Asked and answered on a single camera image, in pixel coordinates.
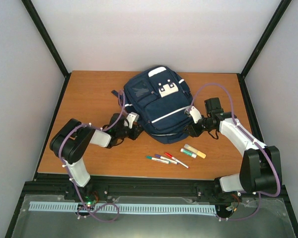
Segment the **yellow highlighter pen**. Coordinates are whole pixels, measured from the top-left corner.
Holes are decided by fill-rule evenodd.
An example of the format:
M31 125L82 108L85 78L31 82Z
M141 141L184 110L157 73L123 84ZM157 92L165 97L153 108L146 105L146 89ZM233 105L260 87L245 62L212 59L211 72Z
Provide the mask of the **yellow highlighter pen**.
M203 158L203 159L206 158L206 154L205 154L205 153L199 151L198 149L196 149L196 148L194 148L194 147L192 147L192 146L190 146L190 145L188 145L188 144L185 144L185 145L184 145L184 148L185 148L186 150L188 150L188 151L190 151L190 152L196 154L197 156Z

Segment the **navy blue student backpack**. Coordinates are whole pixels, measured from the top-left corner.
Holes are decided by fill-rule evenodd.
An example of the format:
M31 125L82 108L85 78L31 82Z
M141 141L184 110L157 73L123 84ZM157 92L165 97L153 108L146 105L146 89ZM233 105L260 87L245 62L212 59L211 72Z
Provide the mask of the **navy blue student backpack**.
M185 111L193 96L188 84L167 66L149 68L124 85L125 110L139 115L137 123L162 144L188 137L185 127L193 120Z

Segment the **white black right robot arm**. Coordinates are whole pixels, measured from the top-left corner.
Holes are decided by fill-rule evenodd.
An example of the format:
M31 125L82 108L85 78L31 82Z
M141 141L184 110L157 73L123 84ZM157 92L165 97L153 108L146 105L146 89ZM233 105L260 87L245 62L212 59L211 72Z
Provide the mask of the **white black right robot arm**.
M216 179L223 192L261 193L277 197L281 192L280 152L275 146L267 146L257 140L240 123L234 111L225 112L219 98L205 100L207 115L190 105L185 114L192 123L184 131L191 137L203 132L215 131L225 136L242 156L240 172Z

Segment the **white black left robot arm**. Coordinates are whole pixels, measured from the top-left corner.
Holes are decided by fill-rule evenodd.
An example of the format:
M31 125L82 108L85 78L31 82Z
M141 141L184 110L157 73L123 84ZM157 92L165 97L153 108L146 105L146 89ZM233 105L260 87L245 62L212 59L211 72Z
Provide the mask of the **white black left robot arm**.
M124 142L125 138L135 140L143 128L136 122L139 115L129 113L127 116L114 114L110 123L100 129L91 124L83 124L70 119L50 142L50 150L60 158L67 170L70 181L77 186L76 194L81 199L94 196L94 187L87 172L83 155L90 144L111 149Z

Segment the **green label glue stick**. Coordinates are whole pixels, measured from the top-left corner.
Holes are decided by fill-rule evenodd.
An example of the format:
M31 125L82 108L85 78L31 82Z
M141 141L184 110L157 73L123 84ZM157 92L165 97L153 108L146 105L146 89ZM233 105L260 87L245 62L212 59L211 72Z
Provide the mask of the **green label glue stick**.
M196 158L197 157L197 155L195 153L193 153L193 152L191 152L191 151L189 151L187 149L184 149L184 148L181 148L180 149L180 152L182 152L183 154L186 154L186 155L188 155L188 156L190 156L192 158Z

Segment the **green capped marker pen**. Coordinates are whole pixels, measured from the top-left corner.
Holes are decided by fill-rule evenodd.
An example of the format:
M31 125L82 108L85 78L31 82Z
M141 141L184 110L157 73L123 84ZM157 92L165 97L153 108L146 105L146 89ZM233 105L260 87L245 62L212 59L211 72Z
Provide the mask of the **green capped marker pen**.
M147 159L150 159L152 161L156 161L156 162L160 162L160 163L164 163L164 164L169 164L170 162L164 159L159 159L159 158L155 158L155 157L151 157L151 156L146 156Z

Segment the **red capped marker pen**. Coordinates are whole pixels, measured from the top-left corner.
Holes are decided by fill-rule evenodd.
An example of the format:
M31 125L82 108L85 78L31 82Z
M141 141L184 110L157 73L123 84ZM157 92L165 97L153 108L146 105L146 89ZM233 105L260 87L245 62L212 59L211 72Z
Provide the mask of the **red capped marker pen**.
M172 156L171 154L165 152L164 153L166 156L168 156L169 158L173 159L174 161L176 161L177 163L181 164L182 166L184 166L185 168L189 168L188 165L186 165L185 163L181 162L180 160L176 159L174 156Z

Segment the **purple capped marker pen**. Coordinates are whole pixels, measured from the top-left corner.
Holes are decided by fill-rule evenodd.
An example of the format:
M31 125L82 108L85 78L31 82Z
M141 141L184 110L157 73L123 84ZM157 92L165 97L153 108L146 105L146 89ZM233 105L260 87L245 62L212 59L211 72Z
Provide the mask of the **purple capped marker pen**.
M175 165L178 164L175 160L170 159L170 158L167 158L167 157L164 157L164 156L161 156L161 155L159 155L159 154L155 154L155 156L156 156L157 158L159 158L159 159L168 161L169 163L172 163L172 164L175 164Z

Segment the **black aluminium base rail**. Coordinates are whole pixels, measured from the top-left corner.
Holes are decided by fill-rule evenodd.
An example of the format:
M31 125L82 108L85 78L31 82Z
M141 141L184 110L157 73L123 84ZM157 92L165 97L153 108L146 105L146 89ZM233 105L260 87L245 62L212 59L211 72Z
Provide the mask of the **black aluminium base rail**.
M62 195L67 200L111 202L127 197L182 197L210 204L229 204L242 199L236 192L224 193L211 180L182 180L158 178L123 178L92 176L87 186L76 190L67 175L37 174L24 184L25 195Z

